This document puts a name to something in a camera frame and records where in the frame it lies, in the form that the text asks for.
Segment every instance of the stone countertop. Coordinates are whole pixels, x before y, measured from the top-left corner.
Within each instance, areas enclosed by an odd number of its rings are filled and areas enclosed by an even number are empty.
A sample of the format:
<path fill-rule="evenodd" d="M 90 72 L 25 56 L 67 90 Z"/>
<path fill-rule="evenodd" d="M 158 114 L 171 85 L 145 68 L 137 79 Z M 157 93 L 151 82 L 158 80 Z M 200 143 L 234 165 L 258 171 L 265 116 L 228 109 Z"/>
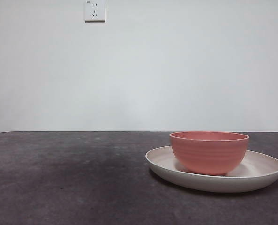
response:
<path fill-rule="evenodd" d="M 241 132 L 278 159 L 278 132 Z M 171 184 L 145 153 L 169 132 L 0 133 L 0 225 L 278 225 L 278 180 L 221 194 Z"/>

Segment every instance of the wall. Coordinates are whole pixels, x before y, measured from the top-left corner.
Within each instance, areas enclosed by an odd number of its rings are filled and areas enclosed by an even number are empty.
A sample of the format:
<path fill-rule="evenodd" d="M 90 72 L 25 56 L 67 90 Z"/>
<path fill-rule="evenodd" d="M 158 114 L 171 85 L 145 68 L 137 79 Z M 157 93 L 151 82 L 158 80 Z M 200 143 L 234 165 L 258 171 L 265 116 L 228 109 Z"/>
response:
<path fill-rule="evenodd" d="M 0 132 L 278 131 L 278 0 L 0 0 Z"/>

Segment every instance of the ceramic dish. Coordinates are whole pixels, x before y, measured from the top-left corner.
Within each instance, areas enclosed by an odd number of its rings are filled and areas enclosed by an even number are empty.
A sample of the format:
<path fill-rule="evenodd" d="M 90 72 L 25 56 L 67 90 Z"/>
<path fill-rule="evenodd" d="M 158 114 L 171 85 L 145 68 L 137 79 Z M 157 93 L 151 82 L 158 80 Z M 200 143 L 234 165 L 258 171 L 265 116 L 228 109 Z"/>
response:
<path fill-rule="evenodd" d="M 253 191 L 272 184 L 278 178 L 278 159 L 248 150 L 241 164 L 225 176 L 190 173 L 175 158 L 171 146 L 152 149 L 145 157 L 151 170 L 163 179 L 202 191 Z"/>

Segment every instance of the plate rim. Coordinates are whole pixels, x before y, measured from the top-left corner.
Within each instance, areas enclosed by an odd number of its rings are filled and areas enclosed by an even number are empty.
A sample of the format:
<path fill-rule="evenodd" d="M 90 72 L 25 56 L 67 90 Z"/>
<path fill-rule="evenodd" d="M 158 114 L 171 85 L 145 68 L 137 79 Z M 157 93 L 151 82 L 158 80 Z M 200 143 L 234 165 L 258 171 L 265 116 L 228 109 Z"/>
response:
<path fill-rule="evenodd" d="M 248 176 L 248 177 L 234 177 L 234 176 L 229 176 L 229 177 L 226 177 L 226 176 L 212 176 L 212 175 L 205 175 L 205 174 L 197 174 L 197 173 L 191 173 L 191 172 L 183 172 L 183 171 L 175 171 L 175 170 L 171 170 L 171 169 L 167 169 L 165 167 L 162 167 L 162 166 L 159 166 L 158 164 L 150 161 L 147 157 L 148 153 L 152 152 L 153 150 L 156 150 L 156 149 L 160 149 L 160 148 L 167 148 L 167 147 L 171 147 L 172 149 L 172 146 L 171 145 L 167 145 L 167 146 L 162 146 L 162 147 L 158 147 L 158 148 L 154 148 L 154 149 L 151 149 L 149 150 L 146 154 L 145 154 L 145 158 L 146 160 L 157 166 L 157 167 L 160 167 L 162 169 L 165 169 L 165 170 L 168 170 L 168 171 L 171 171 L 171 172 L 174 172 L 174 173 L 182 173 L 182 174 L 186 174 L 186 175 L 191 175 L 191 176 L 196 176 L 196 177 L 207 177 L 207 178 L 223 178 L 223 179 L 246 179 L 246 178 L 260 178 L 260 177 L 266 177 L 266 176 L 271 176 L 271 175 L 274 175 L 274 174 L 277 174 L 278 173 L 278 170 L 277 171 L 274 171 L 274 172 L 271 172 L 271 173 L 267 173 L 267 174 L 264 174 L 264 175 L 261 175 L 261 176 Z M 266 155 L 266 154 L 263 154 L 263 153 L 260 153 L 260 152 L 257 152 L 257 151 L 250 151 L 250 152 L 254 152 L 256 154 L 261 154 L 261 155 L 264 155 L 266 157 L 270 157 L 276 161 L 278 161 L 277 158 L 274 158 L 272 156 L 269 156 L 269 155 Z"/>

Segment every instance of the bowl rim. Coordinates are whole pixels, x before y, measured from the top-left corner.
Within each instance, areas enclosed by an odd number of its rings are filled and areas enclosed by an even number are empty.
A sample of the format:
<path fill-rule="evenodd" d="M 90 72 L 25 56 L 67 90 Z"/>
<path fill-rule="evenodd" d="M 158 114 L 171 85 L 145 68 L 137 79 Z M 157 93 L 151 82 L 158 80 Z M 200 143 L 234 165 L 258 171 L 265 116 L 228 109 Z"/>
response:
<path fill-rule="evenodd" d="M 179 133 L 191 133 L 191 132 L 207 132 L 207 133 L 224 133 L 224 134 L 235 134 L 235 135 L 242 135 L 245 136 L 245 138 L 240 138 L 240 139 L 230 139 L 230 140 L 204 140 L 204 139 L 194 139 L 194 138 L 184 138 L 184 137 L 176 137 L 173 136 L 174 134 L 179 134 Z M 233 142 L 233 141 L 243 141 L 249 139 L 248 135 L 245 134 L 240 134 L 240 133 L 235 133 L 235 132 L 226 132 L 226 131 L 202 131 L 202 130 L 191 130 L 191 131 L 178 131 L 178 132 L 173 132 L 169 134 L 170 137 L 172 138 L 177 138 L 177 139 L 182 139 L 182 140 L 191 140 L 191 141 L 201 141 L 201 142 Z"/>

